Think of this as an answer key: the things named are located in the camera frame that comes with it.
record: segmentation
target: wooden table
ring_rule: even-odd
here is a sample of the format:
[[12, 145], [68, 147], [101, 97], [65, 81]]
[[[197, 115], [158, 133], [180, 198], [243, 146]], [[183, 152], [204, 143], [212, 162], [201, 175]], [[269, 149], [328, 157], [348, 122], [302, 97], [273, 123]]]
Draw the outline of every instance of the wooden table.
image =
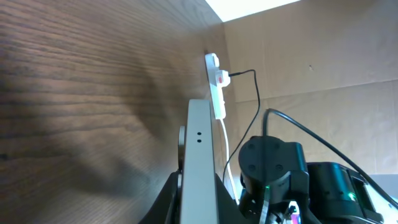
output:
[[137, 223], [210, 97], [204, 54], [229, 69], [205, 0], [1, 0], [0, 38], [0, 223]]

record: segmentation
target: green led light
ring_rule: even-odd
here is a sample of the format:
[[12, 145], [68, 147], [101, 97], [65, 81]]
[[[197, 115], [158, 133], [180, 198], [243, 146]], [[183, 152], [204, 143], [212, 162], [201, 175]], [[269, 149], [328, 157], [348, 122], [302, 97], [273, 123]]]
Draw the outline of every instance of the green led light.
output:
[[355, 196], [354, 193], [350, 192], [350, 193], [348, 193], [348, 196], [349, 196], [350, 199], [353, 200], [354, 202], [356, 201], [356, 200], [355, 200], [356, 196]]

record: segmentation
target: white cable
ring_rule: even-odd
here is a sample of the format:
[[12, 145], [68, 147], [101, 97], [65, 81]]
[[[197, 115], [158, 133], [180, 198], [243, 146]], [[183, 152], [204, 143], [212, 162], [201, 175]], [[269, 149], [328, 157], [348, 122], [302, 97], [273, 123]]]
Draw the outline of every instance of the white cable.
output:
[[[221, 126], [223, 127], [225, 148], [226, 148], [226, 160], [228, 161], [228, 159], [229, 159], [228, 137], [226, 135], [224, 120], [220, 119], [220, 122], [221, 122]], [[227, 165], [227, 169], [228, 169], [229, 180], [231, 181], [231, 185], [232, 185], [232, 192], [234, 193], [234, 197], [235, 197], [235, 202], [237, 205], [239, 205], [238, 194], [236, 193], [235, 183], [234, 183], [234, 179], [232, 177], [231, 167], [229, 166], [229, 164]]]

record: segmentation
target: wood grain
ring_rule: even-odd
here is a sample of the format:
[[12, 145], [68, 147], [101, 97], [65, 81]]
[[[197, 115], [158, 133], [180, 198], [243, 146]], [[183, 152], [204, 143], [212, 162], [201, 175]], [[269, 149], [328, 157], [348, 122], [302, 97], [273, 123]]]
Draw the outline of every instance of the wood grain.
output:
[[[137, 223], [177, 169], [188, 100], [210, 96], [205, 52], [229, 69], [221, 21], [205, 0], [0, 10], [0, 222]], [[235, 145], [232, 87], [226, 102]]]

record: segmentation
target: white plug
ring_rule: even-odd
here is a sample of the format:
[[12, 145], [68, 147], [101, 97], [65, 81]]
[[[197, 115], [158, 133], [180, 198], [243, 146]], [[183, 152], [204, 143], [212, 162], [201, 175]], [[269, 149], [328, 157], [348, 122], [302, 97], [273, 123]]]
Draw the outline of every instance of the white plug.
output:
[[206, 54], [205, 60], [215, 118], [224, 119], [226, 111], [222, 88], [231, 83], [231, 77], [227, 71], [220, 70], [220, 61], [216, 54]]

